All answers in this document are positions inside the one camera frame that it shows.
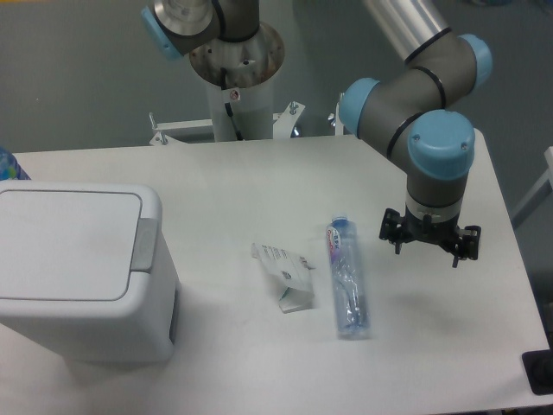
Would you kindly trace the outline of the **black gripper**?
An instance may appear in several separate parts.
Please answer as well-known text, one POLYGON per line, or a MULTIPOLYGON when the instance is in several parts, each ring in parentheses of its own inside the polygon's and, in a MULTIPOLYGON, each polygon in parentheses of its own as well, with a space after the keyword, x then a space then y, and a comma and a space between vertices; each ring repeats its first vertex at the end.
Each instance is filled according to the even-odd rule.
POLYGON ((414 241, 439 246, 453 255, 452 267, 460 261, 477 260, 480 249, 480 226, 458 227, 459 214, 452 219, 433 222, 432 218, 418 219, 408 208, 403 217, 398 211, 387 208, 381 222, 379 238, 394 246, 399 254, 403 243, 414 241))

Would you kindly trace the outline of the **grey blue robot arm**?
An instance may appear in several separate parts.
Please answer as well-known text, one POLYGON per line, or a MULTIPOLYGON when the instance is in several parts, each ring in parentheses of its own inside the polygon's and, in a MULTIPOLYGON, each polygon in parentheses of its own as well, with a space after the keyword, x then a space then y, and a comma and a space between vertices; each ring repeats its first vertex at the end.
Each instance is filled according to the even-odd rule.
MULTIPOLYGON (((379 237, 396 249, 420 241, 475 260, 481 229, 458 224, 475 132, 450 106, 489 78, 491 51, 474 35, 455 35, 430 1, 365 6, 406 66, 390 82, 355 81, 338 104, 346 130, 407 176, 405 210, 385 211, 379 237)), ((272 102, 258 91, 275 79, 284 46, 258 2, 153 1, 141 16, 162 54, 187 56, 212 88, 217 140, 274 137, 272 102)))

